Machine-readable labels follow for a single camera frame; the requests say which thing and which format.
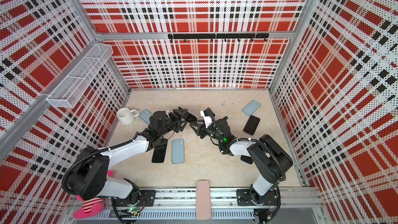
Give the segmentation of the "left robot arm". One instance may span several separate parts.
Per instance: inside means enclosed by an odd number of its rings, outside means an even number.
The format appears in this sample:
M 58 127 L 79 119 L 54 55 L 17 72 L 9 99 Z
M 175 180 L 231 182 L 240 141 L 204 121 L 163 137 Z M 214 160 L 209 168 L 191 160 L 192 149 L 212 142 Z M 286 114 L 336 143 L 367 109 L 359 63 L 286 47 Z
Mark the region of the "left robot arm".
M 82 150 L 62 178 L 63 190 L 85 201 L 111 197 L 128 198 L 131 203 L 136 203 L 139 187 L 127 179 L 110 177 L 108 171 L 130 157 L 154 149 L 160 145 L 166 134 L 183 131 L 186 124 L 196 122 L 197 118 L 180 107 L 170 113 L 157 111 L 149 120 L 150 124 L 145 130 L 136 132 L 123 143 L 101 149 L 87 147 Z

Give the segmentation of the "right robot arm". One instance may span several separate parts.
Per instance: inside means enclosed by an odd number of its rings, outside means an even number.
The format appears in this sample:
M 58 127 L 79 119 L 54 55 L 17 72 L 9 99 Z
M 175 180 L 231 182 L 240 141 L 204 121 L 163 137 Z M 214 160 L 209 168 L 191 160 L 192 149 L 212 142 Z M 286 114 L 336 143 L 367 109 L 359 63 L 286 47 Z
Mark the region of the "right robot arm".
M 265 134 L 259 139 L 237 138 L 231 133 L 227 117 L 215 121 L 209 116 L 190 122 L 190 127 L 200 139 L 209 137 L 217 141 L 223 155 L 248 157 L 259 171 L 250 185 L 248 196 L 242 199 L 253 205 L 263 205 L 271 194 L 278 195 L 278 185 L 285 181 L 293 166 L 292 158 L 276 141 Z

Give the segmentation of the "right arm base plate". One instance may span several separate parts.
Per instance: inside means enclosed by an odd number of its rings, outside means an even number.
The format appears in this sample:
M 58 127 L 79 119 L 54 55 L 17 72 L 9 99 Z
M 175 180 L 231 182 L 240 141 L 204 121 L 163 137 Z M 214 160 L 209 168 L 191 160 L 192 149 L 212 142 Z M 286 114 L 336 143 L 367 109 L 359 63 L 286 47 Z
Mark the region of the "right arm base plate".
M 253 189 L 238 189 L 236 197 L 239 206 L 277 206 L 280 202 L 276 190 L 270 190 L 261 196 Z

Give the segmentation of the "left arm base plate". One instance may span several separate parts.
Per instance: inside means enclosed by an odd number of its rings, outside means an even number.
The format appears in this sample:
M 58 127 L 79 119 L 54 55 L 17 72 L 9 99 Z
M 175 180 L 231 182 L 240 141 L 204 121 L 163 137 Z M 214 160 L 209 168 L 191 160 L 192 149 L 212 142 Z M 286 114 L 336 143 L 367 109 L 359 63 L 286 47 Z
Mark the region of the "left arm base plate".
M 152 207 L 155 200 L 155 190 L 134 190 L 127 198 L 121 199 L 113 197 L 116 207 Z

